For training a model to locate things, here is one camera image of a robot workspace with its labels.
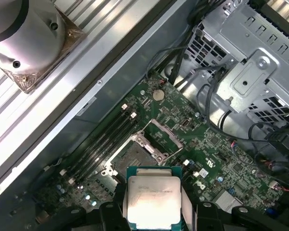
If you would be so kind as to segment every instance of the integrated circuit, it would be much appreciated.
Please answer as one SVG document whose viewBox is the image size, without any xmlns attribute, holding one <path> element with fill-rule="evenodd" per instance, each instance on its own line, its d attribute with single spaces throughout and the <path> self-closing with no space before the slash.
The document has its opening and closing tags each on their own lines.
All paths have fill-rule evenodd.
<svg viewBox="0 0 289 231">
<path fill-rule="evenodd" d="M 210 139 L 210 142 L 213 144 L 213 145 L 217 145 L 217 143 L 219 142 L 220 140 L 216 137 L 216 136 L 213 136 L 211 139 Z"/>
<path fill-rule="evenodd" d="M 132 146 L 120 157 L 116 158 L 112 164 L 116 171 L 126 177 L 128 166 L 156 166 L 157 161 L 138 143 Z"/>
<path fill-rule="evenodd" d="M 233 169 L 234 169 L 234 171 L 239 172 L 242 169 L 242 166 L 237 163 L 233 166 Z"/>
</svg>

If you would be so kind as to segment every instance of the screw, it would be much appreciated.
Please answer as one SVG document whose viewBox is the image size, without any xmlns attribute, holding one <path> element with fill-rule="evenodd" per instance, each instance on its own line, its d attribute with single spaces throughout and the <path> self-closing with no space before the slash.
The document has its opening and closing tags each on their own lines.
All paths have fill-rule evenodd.
<svg viewBox="0 0 289 231">
<path fill-rule="evenodd" d="M 20 67 L 20 62 L 19 61 L 14 61 L 13 62 L 13 67 L 14 68 L 19 68 Z"/>
<path fill-rule="evenodd" d="M 248 213 L 249 212 L 246 208 L 243 208 L 243 207 L 239 208 L 239 211 L 241 213 Z"/>
<path fill-rule="evenodd" d="M 58 27 L 59 27 L 59 25 L 58 25 L 57 23 L 51 23 L 51 24 L 50 24 L 50 29 L 51 29 L 51 30 L 57 30 Z"/>
<path fill-rule="evenodd" d="M 258 61 L 257 65 L 258 65 L 258 67 L 259 67 L 260 69 L 263 69 L 263 70 L 268 67 L 268 63 L 267 63 L 267 61 L 264 60 L 264 59 L 260 59 L 260 60 Z"/>
<path fill-rule="evenodd" d="M 212 205 L 211 205 L 210 203 L 208 203 L 208 202 L 203 203 L 203 206 L 205 206 L 205 207 L 207 207 L 207 208 L 212 207 Z"/>
</svg>

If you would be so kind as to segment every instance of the capacitor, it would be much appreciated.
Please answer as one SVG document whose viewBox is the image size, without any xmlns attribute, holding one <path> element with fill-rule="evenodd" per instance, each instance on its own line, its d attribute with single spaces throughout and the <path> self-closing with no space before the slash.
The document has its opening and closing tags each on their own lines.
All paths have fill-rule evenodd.
<svg viewBox="0 0 289 231">
<path fill-rule="evenodd" d="M 263 172 L 257 171 L 257 172 L 255 173 L 255 177 L 262 179 L 262 178 L 265 178 L 266 175 L 265 175 Z"/>
<path fill-rule="evenodd" d="M 222 182 L 223 182 L 223 177 L 217 177 L 216 179 L 217 179 L 217 181 L 218 181 L 219 183 L 222 183 Z"/>
<path fill-rule="evenodd" d="M 272 201 L 271 199 L 264 199 L 264 200 L 262 200 L 262 204 L 269 207 L 269 206 L 274 206 L 275 202 Z"/>
</svg>

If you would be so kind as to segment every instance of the black cable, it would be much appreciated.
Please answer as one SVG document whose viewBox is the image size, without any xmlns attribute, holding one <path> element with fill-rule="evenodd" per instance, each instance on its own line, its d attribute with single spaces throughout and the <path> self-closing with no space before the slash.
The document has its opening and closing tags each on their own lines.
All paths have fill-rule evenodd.
<svg viewBox="0 0 289 231">
<path fill-rule="evenodd" d="M 185 45 L 187 47 L 192 35 L 193 35 L 193 29 L 189 28 L 188 31 L 186 32 L 186 35 L 185 35 L 183 41 L 180 43 L 180 46 Z M 174 62 L 174 65 L 173 65 L 173 68 L 171 71 L 171 74 L 168 78 L 169 83 L 172 85 L 174 84 L 175 80 L 177 79 L 177 77 L 179 75 L 179 70 L 180 70 L 180 67 L 181 67 L 181 64 L 182 64 L 182 61 L 184 58 L 184 54 L 185 54 L 185 50 L 179 51 L 179 53 L 177 54 L 176 60 Z"/>
<path fill-rule="evenodd" d="M 218 69 L 220 69 L 221 66 L 202 66 L 202 67 L 198 67 L 194 69 L 194 74 L 192 74 L 191 72 L 188 73 L 187 76 L 185 76 L 180 82 L 178 82 L 174 87 L 175 88 L 179 88 L 182 84 L 184 84 L 185 82 L 189 81 L 190 79 L 194 79 L 196 76 L 196 72 L 198 71 L 216 71 Z"/>
<path fill-rule="evenodd" d="M 204 90 L 205 87 L 210 87 L 210 84 L 206 83 L 206 84 L 202 85 L 202 87 L 199 89 L 199 91 L 196 94 L 196 107 L 199 110 L 201 116 L 205 116 L 205 113 L 201 113 L 201 107 L 199 104 L 199 95 L 201 94 L 201 92 Z"/>
<path fill-rule="evenodd" d="M 217 89 L 218 86 L 218 82 L 221 79 L 221 77 L 223 76 L 224 72 L 223 69 L 221 68 L 220 70 L 218 70 L 215 75 L 214 78 L 212 80 L 211 86 L 209 88 L 209 92 L 206 98 L 206 103 L 205 103 L 205 112 L 207 115 L 207 124 L 210 127 L 211 130 L 221 134 L 222 136 L 226 136 L 229 137 L 233 140 L 236 141 L 248 141 L 248 142 L 253 142 L 253 143 L 266 143 L 267 141 L 258 141 L 258 140 L 251 140 L 251 139 L 244 139 L 244 138 L 240 138 L 240 137 L 236 137 L 230 134 L 225 133 L 224 131 L 220 130 L 215 124 L 213 124 L 210 120 L 210 105 L 211 105 L 211 100 L 212 100 L 212 96 L 214 91 Z"/>
<path fill-rule="evenodd" d="M 209 2 L 208 0 L 198 1 L 194 10 L 191 11 L 187 17 L 187 22 L 190 25 L 190 29 L 186 33 L 185 39 L 182 41 L 180 45 L 188 45 L 193 35 L 193 28 L 201 22 L 202 18 L 205 15 L 207 15 L 212 10 L 216 9 L 216 7 L 218 7 L 222 2 L 223 0 L 217 0 L 217 1 L 211 1 L 211 2 Z M 174 84 L 175 80 L 177 79 L 179 75 L 179 70 L 183 61 L 184 54 L 185 54 L 185 51 L 182 50 L 177 55 L 177 58 L 175 60 L 173 69 L 171 71 L 171 74 L 168 80 L 171 84 Z"/>
<path fill-rule="evenodd" d="M 146 79 L 149 79 L 149 71 L 150 71 L 150 69 L 151 69 L 151 67 L 152 67 L 151 65 L 152 65 L 152 63 L 156 60 L 156 58 L 158 57 L 158 55 L 159 55 L 160 53 L 165 52 L 165 51 L 180 50 L 180 49 L 184 49 L 184 48 L 186 48 L 186 46 L 170 47 L 170 48 L 165 48 L 165 49 L 159 50 L 159 51 L 153 56 L 153 58 L 150 60 L 148 66 L 147 66 L 147 68 L 146 68 L 146 72 L 145 72 L 144 77 L 145 77 Z"/>
<path fill-rule="evenodd" d="M 273 128 L 275 131 L 279 130 L 279 127 L 273 125 L 273 124 L 270 124 L 270 123 L 265 123 L 265 122 L 258 122 L 258 123 L 255 123 L 253 124 L 250 128 L 249 128 L 249 131 L 248 131 L 248 137 L 249 139 L 252 139 L 252 131 L 254 129 L 254 127 L 258 126 L 258 125 L 263 125 L 263 126 L 269 126 L 271 128 Z"/>
<path fill-rule="evenodd" d="M 221 119 L 221 124 L 220 124 L 220 128 L 223 131 L 223 125 L 225 123 L 225 120 L 227 119 L 227 117 L 231 114 L 231 111 L 229 110 L 228 112 L 225 113 L 225 115 L 223 115 L 222 119 Z"/>
</svg>

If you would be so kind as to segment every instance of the connector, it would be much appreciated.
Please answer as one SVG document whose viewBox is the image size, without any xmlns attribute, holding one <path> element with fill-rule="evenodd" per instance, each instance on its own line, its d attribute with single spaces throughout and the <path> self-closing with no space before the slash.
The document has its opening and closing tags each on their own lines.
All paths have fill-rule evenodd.
<svg viewBox="0 0 289 231">
<path fill-rule="evenodd" d="M 269 187 L 271 189 L 276 189 L 278 187 L 278 182 L 275 181 L 275 180 L 271 181 L 270 184 L 269 184 Z"/>
</svg>

